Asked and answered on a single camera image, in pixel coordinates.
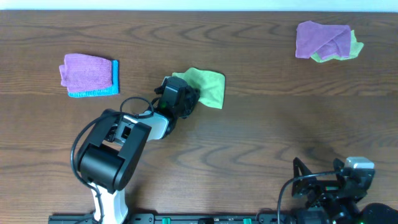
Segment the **white wall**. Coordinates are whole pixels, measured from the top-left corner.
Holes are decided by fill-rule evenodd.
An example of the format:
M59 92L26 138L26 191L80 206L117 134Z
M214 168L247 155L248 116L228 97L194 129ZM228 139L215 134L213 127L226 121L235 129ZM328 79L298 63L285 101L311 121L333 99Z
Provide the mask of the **white wall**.
M398 0L0 0L0 9L398 12Z

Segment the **green towel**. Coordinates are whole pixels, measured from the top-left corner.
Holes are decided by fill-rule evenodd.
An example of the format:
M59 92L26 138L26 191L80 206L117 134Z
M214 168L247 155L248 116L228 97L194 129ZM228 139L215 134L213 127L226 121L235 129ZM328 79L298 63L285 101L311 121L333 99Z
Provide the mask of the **green towel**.
M352 59L352 58L356 58L358 57L360 51L363 48L363 43L359 43L356 41L356 37L354 34L354 30L351 30L351 48L349 50L349 57L348 58L343 58L343 57L339 57L337 55L334 56L330 56L324 60L322 60L319 55L315 52L315 54L313 54L311 56L312 59L314 59L316 62L322 63L322 62L327 62L331 59L337 59L337 60L348 60L348 59Z
M200 90L199 102L212 108L223 108L225 76L218 72L190 68L185 73L173 73L185 80L192 88Z

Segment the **purple towel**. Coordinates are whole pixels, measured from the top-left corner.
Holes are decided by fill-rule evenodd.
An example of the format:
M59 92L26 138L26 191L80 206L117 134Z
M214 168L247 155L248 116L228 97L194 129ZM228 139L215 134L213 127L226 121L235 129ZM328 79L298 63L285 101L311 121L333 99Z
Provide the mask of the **purple towel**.
M65 55L60 65L61 85L69 93L102 90L112 86L112 62L83 54Z
M348 25L321 25L307 21L297 27L297 58L310 58L315 52L322 60L332 55L349 57L350 47L351 29Z

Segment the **wood grain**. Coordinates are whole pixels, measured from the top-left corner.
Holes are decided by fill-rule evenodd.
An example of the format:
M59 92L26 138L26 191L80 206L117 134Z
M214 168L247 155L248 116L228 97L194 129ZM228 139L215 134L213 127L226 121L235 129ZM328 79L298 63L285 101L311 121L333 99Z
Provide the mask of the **wood grain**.
M363 51L344 62L295 58L295 29L307 20L349 24ZM317 172L366 156L377 173L359 206L397 208L397 27L397 14L3 11L0 223L92 211L68 161L77 133L189 67L225 74L224 107L198 105L168 138L148 142L127 186L132 207L256 213L276 208L294 157ZM73 52L118 59L121 94L69 98L58 66ZM302 205L289 194L282 203Z

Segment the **folded towel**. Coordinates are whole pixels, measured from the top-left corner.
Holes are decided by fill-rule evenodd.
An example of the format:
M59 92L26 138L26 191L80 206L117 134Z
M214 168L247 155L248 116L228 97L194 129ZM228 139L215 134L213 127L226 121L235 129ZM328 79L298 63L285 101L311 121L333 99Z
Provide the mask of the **folded towel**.
M91 96L111 96L119 93L119 62L112 61L112 86L103 90L81 91L78 93L68 93L68 96L74 98L91 97Z
M348 25L321 25L307 21L298 25L296 57L310 58L315 52L326 59L333 55L349 57L351 29Z
M100 90L112 86L112 62L105 58L83 55L65 55L60 65L61 85L69 93Z

